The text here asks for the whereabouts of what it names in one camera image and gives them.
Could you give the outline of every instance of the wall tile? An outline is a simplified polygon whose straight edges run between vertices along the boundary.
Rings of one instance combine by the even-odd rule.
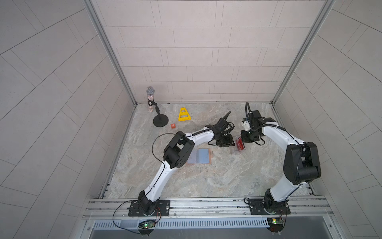
[[[288,67],[297,52],[298,48],[268,48],[262,66]]]
[[[65,154],[83,165],[105,121],[104,115],[97,107],[94,107]]]
[[[346,225],[367,224],[369,221],[331,160],[321,164],[321,172],[321,178]]]
[[[268,27],[276,4],[273,1],[226,1],[222,26]]]
[[[271,101],[275,97],[275,94],[258,94],[256,101]]]
[[[370,123],[369,118],[330,79],[326,79],[314,97],[345,138]]]
[[[97,1],[106,26],[155,26],[150,1]]]
[[[296,71],[296,75],[311,90],[322,76],[323,72],[306,55],[301,60]]]
[[[158,1],[162,26],[215,26],[216,2]]]
[[[71,96],[51,74],[0,121],[0,158],[17,164]]]
[[[127,82],[145,82],[146,77],[142,67],[121,67]]]
[[[175,47],[172,28],[120,27],[126,47]]]
[[[113,161],[115,160],[118,148],[119,144],[115,140],[112,140],[110,147],[102,160],[102,163],[100,163],[98,172],[92,181],[91,187],[89,189],[90,195],[93,195],[94,197],[99,196],[101,187],[106,180],[106,176],[110,170],[110,167],[112,166]]]
[[[0,119],[15,107],[34,86],[0,57]]]
[[[3,181],[8,177],[8,175],[12,172],[15,165],[0,160],[0,185]]]
[[[78,130],[59,112],[2,185],[39,195]]]
[[[312,89],[310,89],[310,92],[312,94],[315,94],[317,90],[322,86],[322,84],[326,81],[326,79],[328,79],[328,77],[325,74],[322,74],[318,81],[314,84]]]
[[[25,2],[45,28],[84,9],[83,3],[75,0],[25,0]]]
[[[359,191],[376,185],[379,185],[379,183],[373,175],[357,179],[347,184],[351,192]]]
[[[15,68],[25,79],[27,79],[32,85],[38,86],[41,83],[41,79],[27,66],[18,56],[16,56],[12,50],[8,50],[1,54],[13,68]]]
[[[97,31],[94,28],[93,23],[85,9],[77,12],[70,18],[73,20],[76,28],[78,29],[82,39],[84,39],[85,42],[90,41],[97,35]]]
[[[382,229],[380,227],[381,218],[375,206],[379,203],[379,198],[382,196],[382,187],[375,186],[353,193],[358,204],[361,206],[363,212],[366,214],[371,225],[379,237],[382,236]]]
[[[351,38],[343,46],[341,52],[346,55],[349,52],[349,50],[354,46],[354,44],[358,41],[358,39],[362,36],[362,34],[366,31],[367,28],[367,25],[361,24],[351,36]]]
[[[358,155],[361,157],[363,162],[367,165],[379,183],[382,182],[382,173],[379,170],[382,165],[380,160],[381,140],[382,132],[377,131],[376,133],[353,145],[355,151],[358,153]]]
[[[151,10],[154,17],[155,26],[162,26],[162,20],[160,18],[158,1],[150,1],[151,2]]]
[[[311,27],[321,6],[321,1],[285,1],[276,26]]]
[[[219,66],[256,66],[259,48],[219,48]]]
[[[59,164],[33,204],[14,238],[46,238],[78,173]]]
[[[314,38],[306,55],[334,83],[336,83],[353,64],[352,60],[347,58],[319,36]]]
[[[17,7],[32,24],[32,26],[36,29],[37,32],[41,32],[45,29],[24,0],[13,0],[13,2],[17,5]]]
[[[182,94],[208,94],[210,91],[209,82],[173,82],[174,93]]]
[[[370,123],[368,124],[367,126],[363,127],[362,129],[360,129],[359,131],[357,131],[356,133],[354,133],[352,136],[350,136],[349,138],[347,138],[347,140],[349,141],[349,143],[351,145],[355,145],[356,143],[358,143],[359,141],[363,140],[364,138],[374,134],[375,132],[377,132],[379,129],[377,126],[375,126],[375,124],[373,123]]]
[[[174,28],[175,45],[176,47],[228,47],[230,33],[231,28]]]
[[[382,31],[382,18],[379,14],[382,9],[382,3],[379,0],[366,0],[364,2],[349,1],[349,4],[349,7],[344,11],[345,15],[378,31]]]
[[[376,46],[381,41],[382,33],[368,28],[347,53],[348,57],[379,80],[382,80],[382,50]]]
[[[118,27],[104,27],[104,30],[112,47],[126,47]]]
[[[0,16],[0,31],[2,32],[0,53],[37,33],[35,28],[11,0],[2,2]]]
[[[82,207],[106,151],[95,143],[65,203]]]
[[[187,81],[186,67],[149,67],[152,81]]]
[[[156,94],[168,94],[168,87],[166,82],[132,82],[132,88],[136,94],[144,94],[145,102],[147,102],[146,88],[149,86],[154,87]]]
[[[49,233],[48,239],[67,239],[73,229],[77,217],[59,214]]]
[[[332,46],[341,50],[360,23],[334,10],[330,11],[318,35]]]
[[[222,26],[224,1],[216,1],[215,27]]]
[[[79,127],[84,123],[84,121],[67,104],[62,107],[61,111]]]
[[[257,94],[222,94],[220,101],[255,101]]]
[[[280,13],[284,7],[284,3],[285,3],[285,1],[277,1],[275,11],[273,12],[273,15],[272,15],[272,20],[270,21],[270,24],[269,24],[270,27],[276,26],[277,21],[280,17]]]
[[[298,83],[291,95],[310,124],[324,111],[302,82]]]
[[[288,84],[286,85],[286,89],[289,91],[289,93],[293,93],[293,91],[296,89],[298,83],[300,83],[300,82],[301,82],[300,78],[298,78],[298,76],[295,73],[293,73]]]
[[[373,121],[382,128],[382,111],[379,102],[382,84],[357,64],[337,82],[338,87]]]
[[[212,48],[167,48],[167,57],[170,66],[209,66]]]
[[[3,238],[13,238],[29,208],[0,203],[0,223]]]
[[[232,28],[230,47],[277,47],[284,30],[285,28]]]
[[[0,187],[0,203],[31,208],[36,198],[36,195]]]
[[[192,67],[193,81],[231,81],[233,67]]]
[[[278,47],[301,47],[310,28],[285,28]]]
[[[93,41],[94,41],[94,44],[97,47],[99,53],[101,54],[102,58],[105,58],[107,56],[107,53],[106,53],[105,47],[103,46],[99,36],[94,37]]]
[[[114,104],[114,107],[110,112],[109,117],[107,118],[105,125],[101,130],[101,133],[99,134],[99,137],[108,145],[110,145],[110,142],[112,141],[114,132],[118,126],[121,116],[121,109],[117,104]]]
[[[80,163],[74,161],[66,155],[62,157],[60,164],[72,169],[73,171],[76,171],[77,173],[81,172],[82,169],[82,165]]]
[[[261,48],[259,58],[257,59],[256,66],[261,66],[264,61],[265,54],[267,53],[268,48]]]
[[[12,51],[37,76],[45,79],[79,48],[72,31],[65,21],[61,21],[20,43]]]
[[[290,120],[287,112],[285,111],[285,108],[283,106],[283,104],[281,103],[281,101],[277,101],[276,104],[275,104],[275,108],[281,118],[281,121],[282,121],[282,125],[284,128],[286,128],[286,130],[288,130],[289,132],[292,132],[294,129],[295,129],[295,126],[293,125],[292,121]]]
[[[215,84],[214,93],[247,93],[248,86],[249,82],[219,82]]]
[[[54,73],[74,93],[101,61],[102,57],[96,45],[90,41],[69,57]]]
[[[349,226],[348,229],[349,229],[351,235],[355,236],[355,237],[359,237],[359,236],[365,236],[365,237],[377,236],[376,232],[374,231],[373,227],[370,224],[367,224],[367,225],[358,225],[358,226]]]
[[[126,67],[163,66],[159,48],[118,48],[118,53]]]
[[[255,82],[253,86],[252,93],[265,93],[265,94],[275,94],[280,86],[280,82]]]
[[[80,44],[80,46],[83,46],[85,45],[85,41],[84,39],[82,38],[81,34],[79,33],[76,25],[74,24],[72,18],[68,17],[65,19],[65,22],[68,24],[70,30],[73,32],[73,35],[76,37],[78,43]]]
[[[283,104],[285,111],[287,112],[289,117],[298,108],[295,100],[292,98],[292,95],[287,90],[284,90],[280,95],[280,101]]]
[[[345,183],[371,174],[330,118],[326,118],[314,129],[314,132],[333,160]]]
[[[317,135],[314,133],[308,121],[304,117],[303,112],[299,112],[296,115],[296,117],[292,120],[292,123],[295,126],[297,133],[302,140],[304,140],[305,142],[315,143],[317,145],[319,155],[325,153],[325,149],[321,144],[322,140],[320,141]]]
[[[184,102],[220,101],[220,94],[182,94]]]
[[[328,114],[324,111],[313,123],[311,123],[312,129],[317,128],[326,118],[329,117]]]
[[[110,81],[115,76],[116,72],[112,62],[110,61],[109,56],[107,56],[101,61],[101,63],[99,64],[99,68],[101,69],[103,75],[105,76],[107,83],[110,83]]]
[[[105,89],[105,84],[95,70],[85,79],[66,103],[82,120],[85,120]]]
[[[99,102],[103,105],[108,113],[112,110],[119,94],[124,90],[121,80],[118,75],[115,75],[102,95],[99,97]]]

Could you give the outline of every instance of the microphone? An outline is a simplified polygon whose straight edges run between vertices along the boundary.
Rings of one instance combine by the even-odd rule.
[[[168,117],[159,112],[158,104],[154,102],[154,92],[155,90],[152,86],[147,87],[146,93],[148,99],[147,104],[149,105],[149,112],[152,112],[153,106],[155,105],[155,111],[158,115],[154,117],[152,122],[156,127],[163,127],[168,123]]]
[[[149,101],[154,101],[154,88],[152,86],[147,87],[146,93],[147,93],[147,99]],[[152,112],[153,106],[149,104],[149,112]]]

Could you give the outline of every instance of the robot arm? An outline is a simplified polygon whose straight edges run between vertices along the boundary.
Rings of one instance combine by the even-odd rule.
[[[150,215],[155,210],[156,202],[160,198],[164,186],[172,174],[186,163],[195,146],[209,143],[212,140],[216,140],[216,145],[219,147],[235,145],[232,135],[229,134],[235,126],[227,122],[230,113],[231,111],[220,118],[215,125],[206,125],[199,131],[186,134],[182,131],[176,133],[163,151],[163,163],[154,179],[145,190],[139,193],[139,207],[145,215]]]

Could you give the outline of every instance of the yellow triangular object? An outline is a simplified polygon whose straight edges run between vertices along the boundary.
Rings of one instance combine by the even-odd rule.
[[[178,121],[185,121],[185,120],[190,120],[190,119],[191,119],[191,116],[190,116],[190,114],[187,112],[186,108],[184,108],[184,107],[180,108]]]

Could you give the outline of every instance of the white tiled wall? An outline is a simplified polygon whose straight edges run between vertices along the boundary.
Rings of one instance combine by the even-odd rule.
[[[0,238],[69,238],[132,109],[81,0],[1,1]]]
[[[317,144],[312,186],[346,238],[382,238],[381,12],[379,0],[337,0],[275,104],[290,132]]]
[[[92,3],[139,102],[194,102],[270,101],[323,1]]]

